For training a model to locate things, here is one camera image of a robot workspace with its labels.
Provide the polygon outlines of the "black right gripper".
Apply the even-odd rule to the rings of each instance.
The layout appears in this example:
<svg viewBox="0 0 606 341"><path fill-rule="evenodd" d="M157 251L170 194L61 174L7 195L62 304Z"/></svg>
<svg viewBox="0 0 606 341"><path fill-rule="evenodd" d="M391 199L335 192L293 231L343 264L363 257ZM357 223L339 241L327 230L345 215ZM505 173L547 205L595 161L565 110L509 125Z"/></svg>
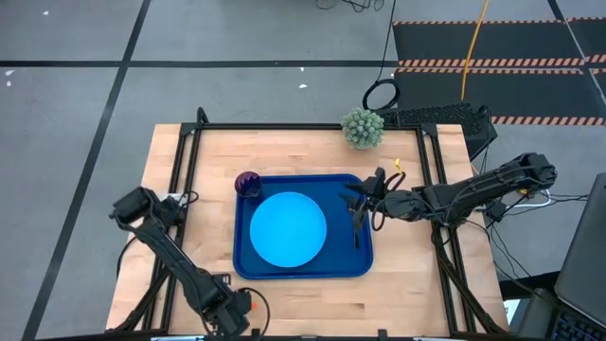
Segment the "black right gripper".
<svg viewBox="0 0 606 341"><path fill-rule="evenodd" d="M345 187L365 197L347 197L348 212L355 224L363 224L367 211L381 212L384 216L414 222L419 219L419 196L411 190L399 189L406 173L396 172L387 177L384 168L378 167L366 182L345 184Z"/></svg>

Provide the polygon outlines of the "black spoon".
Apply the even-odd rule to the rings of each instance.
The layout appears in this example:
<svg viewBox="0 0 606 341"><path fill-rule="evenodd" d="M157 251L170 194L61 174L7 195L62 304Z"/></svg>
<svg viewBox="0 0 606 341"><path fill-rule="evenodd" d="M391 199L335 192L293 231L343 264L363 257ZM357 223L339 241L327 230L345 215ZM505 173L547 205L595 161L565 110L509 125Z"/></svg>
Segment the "black spoon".
<svg viewBox="0 0 606 341"><path fill-rule="evenodd" d="M352 211L352 223L353 223L353 228L354 228L354 232L353 232L353 240L354 240L354 247L358 248L360 246L359 241L359 232L362 229L363 226L363 212L359 209L354 209Z"/></svg>

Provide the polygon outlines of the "dark blue plastic tray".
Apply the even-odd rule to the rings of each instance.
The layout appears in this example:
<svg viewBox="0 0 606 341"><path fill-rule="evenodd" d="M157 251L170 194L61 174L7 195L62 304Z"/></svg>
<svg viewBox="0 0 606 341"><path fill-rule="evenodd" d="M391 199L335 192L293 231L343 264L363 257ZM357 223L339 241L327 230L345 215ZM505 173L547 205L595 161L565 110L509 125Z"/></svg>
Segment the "dark blue plastic tray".
<svg viewBox="0 0 606 341"><path fill-rule="evenodd" d="M345 184L359 183L352 174L272 175L261 178L260 196L236 196L233 264L236 272L247 279L286 278L351 278L366 273L373 263L371 229L365 218L359 232L358 248L354 247L353 223L348 206L340 195L355 195ZM313 199L322 209L328 223L328 236L319 254L307 264L280 268L263 260L250 240L250 223L258 206L280 192L298 192Z"/></svg>

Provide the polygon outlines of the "light blue round plate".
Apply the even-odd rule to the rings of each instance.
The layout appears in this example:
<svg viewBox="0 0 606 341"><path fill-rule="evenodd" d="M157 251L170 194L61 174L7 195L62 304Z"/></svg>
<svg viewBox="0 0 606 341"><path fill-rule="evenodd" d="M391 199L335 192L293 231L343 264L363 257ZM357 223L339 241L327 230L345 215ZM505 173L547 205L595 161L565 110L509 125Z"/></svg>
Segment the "light blue round plate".
<svg viewBox="0 0 606 341"><path fill-rule="evenodd" d="M250 240L257 254L280 268L295 268L314 259L328 236L328 223L310 197L292 191L265 199L250 223Z"/></svg>

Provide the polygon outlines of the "purple ribbed cup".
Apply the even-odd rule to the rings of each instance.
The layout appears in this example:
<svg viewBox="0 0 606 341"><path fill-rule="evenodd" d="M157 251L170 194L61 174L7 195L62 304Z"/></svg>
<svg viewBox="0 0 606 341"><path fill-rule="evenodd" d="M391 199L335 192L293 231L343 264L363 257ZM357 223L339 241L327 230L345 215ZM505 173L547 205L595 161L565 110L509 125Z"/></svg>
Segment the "purple ribbed cup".
<svg viewBox="0 0 606 341"><path fill-rule="evenodd" d="M261 177L254 171L245 171L236 177L234 186L242 197L258 197L262 188Z"/></svg>

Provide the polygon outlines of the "green artificial succulent plant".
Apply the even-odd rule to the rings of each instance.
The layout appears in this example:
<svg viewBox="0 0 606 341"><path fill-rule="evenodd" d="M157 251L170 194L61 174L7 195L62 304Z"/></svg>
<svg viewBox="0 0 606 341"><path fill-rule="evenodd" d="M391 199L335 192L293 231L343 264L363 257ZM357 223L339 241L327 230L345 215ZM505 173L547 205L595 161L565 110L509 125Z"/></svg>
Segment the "green artificial succulent plant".
<svg viewBox="0 0 606 341"><path fill-rule="evenodd" d="M384 119L368 109L351 109L340 125L346 142L353 149L371 149L382 143Z"/></svg>

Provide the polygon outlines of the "black perforated computer tower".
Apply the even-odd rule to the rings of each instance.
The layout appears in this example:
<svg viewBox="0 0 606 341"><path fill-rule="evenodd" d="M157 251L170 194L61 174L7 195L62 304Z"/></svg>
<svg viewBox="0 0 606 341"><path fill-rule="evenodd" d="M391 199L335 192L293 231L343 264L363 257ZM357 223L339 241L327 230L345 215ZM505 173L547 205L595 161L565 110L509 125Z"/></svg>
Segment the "black perforated computer tower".
<svg viewBox="0 0 606 341"><path fill-rule="evenodd" d="M496 139L492 115L486 105L474 109L469 103L418 109L382 109L377 114L385 126L459 125L465 138L468 156L474 160Z"/></svg>

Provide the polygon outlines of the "black hazard-striped floor mat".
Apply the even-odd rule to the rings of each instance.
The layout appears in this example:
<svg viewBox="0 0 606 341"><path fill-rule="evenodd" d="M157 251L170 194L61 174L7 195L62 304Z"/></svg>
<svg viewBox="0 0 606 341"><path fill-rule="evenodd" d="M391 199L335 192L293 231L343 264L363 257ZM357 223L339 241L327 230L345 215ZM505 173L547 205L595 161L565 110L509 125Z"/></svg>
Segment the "black hazard-striped floor mat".
<svg viewBox="0 0 606 341"><path fill-rule="evenodd" d="M606 17L393 29L401 108L464 101L496 124L606 125Z"/></svg>

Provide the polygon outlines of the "grey laptop lid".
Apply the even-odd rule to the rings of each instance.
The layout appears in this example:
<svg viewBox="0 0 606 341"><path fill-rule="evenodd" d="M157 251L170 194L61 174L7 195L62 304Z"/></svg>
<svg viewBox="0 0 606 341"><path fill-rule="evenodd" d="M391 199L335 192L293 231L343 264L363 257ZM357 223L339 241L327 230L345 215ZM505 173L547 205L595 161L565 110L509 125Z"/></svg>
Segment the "grey laptop lid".
<svg viewBox="0 0 606 341"><path fill-rule="evenodd" d="M561 301L606 328L606 172L596 176L555 292Z"/></svg>

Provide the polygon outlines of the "black keyboard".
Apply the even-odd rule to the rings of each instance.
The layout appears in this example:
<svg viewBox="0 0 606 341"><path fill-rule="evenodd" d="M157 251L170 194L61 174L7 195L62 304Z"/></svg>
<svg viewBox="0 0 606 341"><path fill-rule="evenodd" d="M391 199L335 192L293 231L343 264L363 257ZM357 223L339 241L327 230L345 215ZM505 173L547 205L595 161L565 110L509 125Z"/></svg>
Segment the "black keyboard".
<svg viewBox="0 0 606 341"><path fill-rule="evenodd" d="M558 314L549 334L551 341L606 341L606 328L573 314Z"/></svg>

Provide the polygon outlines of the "black aluminium table frame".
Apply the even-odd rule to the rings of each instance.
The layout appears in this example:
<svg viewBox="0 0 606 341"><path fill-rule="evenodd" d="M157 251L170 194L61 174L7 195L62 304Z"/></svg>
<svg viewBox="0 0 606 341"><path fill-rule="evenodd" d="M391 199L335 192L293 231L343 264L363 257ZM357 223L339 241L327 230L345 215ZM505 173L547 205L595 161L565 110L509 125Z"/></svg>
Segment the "black aluminium table frame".
<svg viewBox="0 0 606 341"><path fill-rule="evenodd" d="M404 185L454 183L472 175L462 129L440 125L435 136L389 130L382 144L357 151L334 123L211 123L198 143L177 124L158 124L144 151L141 185L169 191L171 178L190 183L199 199L178 234L199 266L233 273L235 177L261 174L351 173L360 178L401 160ZM254 280L253 327L270 336L446 336L449 320L466 329L459 294L441 291L432 227L389 220L372 237L374 261L357 278Z"/></svg>

